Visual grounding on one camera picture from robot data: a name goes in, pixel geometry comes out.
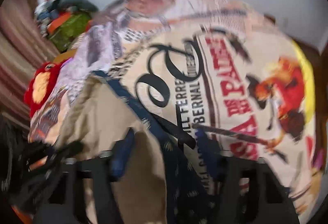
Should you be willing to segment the navy patterned hooded sweatshirt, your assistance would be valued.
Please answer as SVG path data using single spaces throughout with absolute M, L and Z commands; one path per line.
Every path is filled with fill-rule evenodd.
M 209 223 L 211 204 L 192 164 L 170 134 L 123 87 L 93 72 L 69 110 L 55 146 L 79 140 L 79 161 L 112 150 L 129 128 L 135 144 L 124 175 L 113 184 L 124 223 Z

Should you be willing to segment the printed bed cover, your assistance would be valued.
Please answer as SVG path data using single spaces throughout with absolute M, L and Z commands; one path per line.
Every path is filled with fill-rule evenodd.
M 320 190 L 315 116 L 292 39 L 242 2 L 117 0 L 98 12 L 31 121 L 30 141 L 54 146 L 86 79 L 116 79 L 168 132 L 208 194 L 209 223 L 306 223 Z M 221 181 L 196 131 L 218 142 Z M 65 159 L 34 223 L 124 223 L 111 150 Z

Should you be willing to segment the red plush pillow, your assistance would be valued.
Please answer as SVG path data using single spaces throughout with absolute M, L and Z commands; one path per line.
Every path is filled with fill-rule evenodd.
M 38 111 L 50 96 L 57 82 L 61 63 L 44 63 L 36 70 L 33 79 L 30 81 L 27 91 L 24 93 L 23 101 L 30 109 L 30 118 Z

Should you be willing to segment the yellow bed sheet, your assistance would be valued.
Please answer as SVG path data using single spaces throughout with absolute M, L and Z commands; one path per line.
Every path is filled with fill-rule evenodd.
M 305 83 L 305 123 L 308 124 L 315 116 L 315 79 L 312 65 L 295 40 L 292 40 L 298 63 L 300 64 Z

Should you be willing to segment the green bag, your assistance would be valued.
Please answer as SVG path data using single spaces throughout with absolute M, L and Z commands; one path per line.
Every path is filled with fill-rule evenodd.
M 65 52 L 70 44 L 85 30 L 91 16 L 86 12 L 72 14 L 70 19 L 63 23 L 48 39 L 56 46 L 60 53 Z

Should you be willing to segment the striped pink curtain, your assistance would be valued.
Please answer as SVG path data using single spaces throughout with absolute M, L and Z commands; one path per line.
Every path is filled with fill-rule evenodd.
M 38 0 L 4 0 L 1 5 L 1 113 L 30 125 L 23 96 L 36 70 L 58 54 L 34 21 Z

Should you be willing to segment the orange box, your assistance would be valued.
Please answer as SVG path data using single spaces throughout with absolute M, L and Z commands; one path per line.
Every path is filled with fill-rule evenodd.
M 70 12 L 61 12 L 59 14 L 59 17 L 51 21 L 51 23 L 47 26 L 48 34 L 53 34 L 56 29 L 59 28 L 63 23 L 68 21 L 71 16 L 72 13 Z

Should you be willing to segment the grey-green plush toy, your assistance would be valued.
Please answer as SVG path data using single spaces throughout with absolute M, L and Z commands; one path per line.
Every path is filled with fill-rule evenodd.
M 98 12 L 98 7 L 89 0 L 60 0 L 58 7 L 60 9 L 76 7 L 78 10 L 83 10 L 86 12 Z

